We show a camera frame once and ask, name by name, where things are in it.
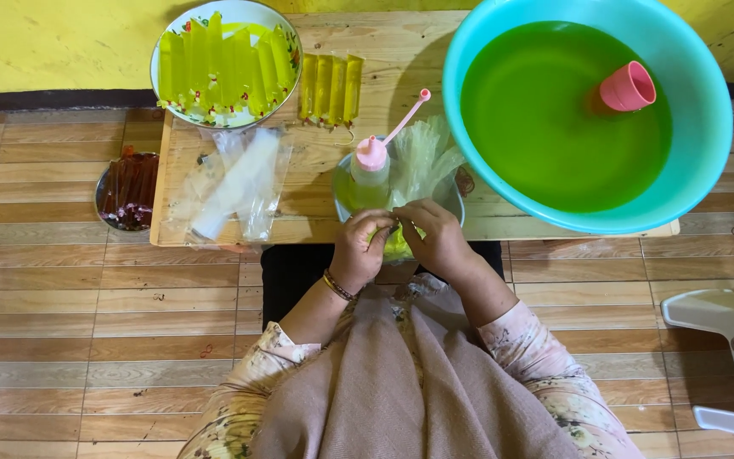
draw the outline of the beaded bracelet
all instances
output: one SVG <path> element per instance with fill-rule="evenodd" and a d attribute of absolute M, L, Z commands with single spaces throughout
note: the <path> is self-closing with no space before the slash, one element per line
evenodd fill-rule
<path fill-rule="evenodd" d="M 347 293 L 343 288 L 339 287 L 336 281 L 334 281 L 333 278 L 330 276 L 330 271 L 328 269 L 325 269 L 325 275 L 323 276 L 323 279 L 325 280 L 327 286 L 330 287 L 331 290 L 336 292 L 336 295 L 339 295 L 343 300 L 353 301 L 356 298 L 356 295 L 351 295 L 350 293 Z"/>

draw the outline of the pink bottle cap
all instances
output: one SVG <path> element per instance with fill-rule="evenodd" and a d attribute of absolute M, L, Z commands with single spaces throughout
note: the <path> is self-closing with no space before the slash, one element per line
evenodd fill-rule
<path fill-rule="evenodd" d="M 387 147 L 375 136 L 370 136 L 369 139 L 364 139 L 356 146 L 355 158 L 356 164 L 362 170 L 367 172 L 380 171 L 387 163 Z"/>
<path fill-rule="evenodd" d="M 620 112 L 642 109 L 656 101 L 656 87 L 647 69 L 635 60 L 619 68 L 599 85 L 605 104 Z"/>

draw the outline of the floral shirt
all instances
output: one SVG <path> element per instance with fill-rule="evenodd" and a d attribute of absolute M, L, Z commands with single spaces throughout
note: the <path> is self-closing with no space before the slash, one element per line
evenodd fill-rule
<path fill-rule="evenodd" d="M 418 295 L 442 287 L 444 284 L 431 276 L 416 277 L 410 285 L 399 287 L 391 300 L 395 324 L 422 383 L 409 303 Z M 334 340 L 346 336 L 354 306 L 350 305 L 339 319 Z M 479 328 L 478 333 L 494 360 L 528 388 L 571 437 L 580 457 L 643 458 L 625 427 L 607 408 L 594 381 L 522 301 Z M 295 345 L 278 323 L 269 323 L 260 340 L 211 395 L 198 428 L 178 459 L 248 457 L 249 442 L 271 391 L 302 362 L 321 351 L 320 344 Z"/>

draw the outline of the woman's left hand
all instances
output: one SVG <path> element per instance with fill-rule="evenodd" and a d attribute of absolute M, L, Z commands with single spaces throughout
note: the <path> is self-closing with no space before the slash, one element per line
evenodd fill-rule
<path fill-rule="evenodd" d="M 384 245 L 390 229 L 397 225 L 395 216 L 384 209 L 355 212 L 336 236 L 336 249 L 330 263 L 330 276 L 339 287 L 357 294 L 378 274 L 384 256 Z M 378 230 L 368 242 L 370 233 Z"/>

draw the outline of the wooden floor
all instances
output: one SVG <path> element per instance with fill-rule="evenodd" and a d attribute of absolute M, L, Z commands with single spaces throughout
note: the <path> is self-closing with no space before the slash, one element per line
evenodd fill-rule
<path fill-rule="evenodd" d="M 0 114 L 0 458 L 171 458 L 260 332 L 255 256 L 150 246 L 91 202 L 156 110 Z M 503 243 L 508 280 L 597 380 L 649 458 L 734 459 L 691 403 L 734 408 L 727 342 L 669 329 L 660 300 L 734 288 L 734 144 L 682 235 Z M 403 282 L 412 265 L 382 272 Z"/>

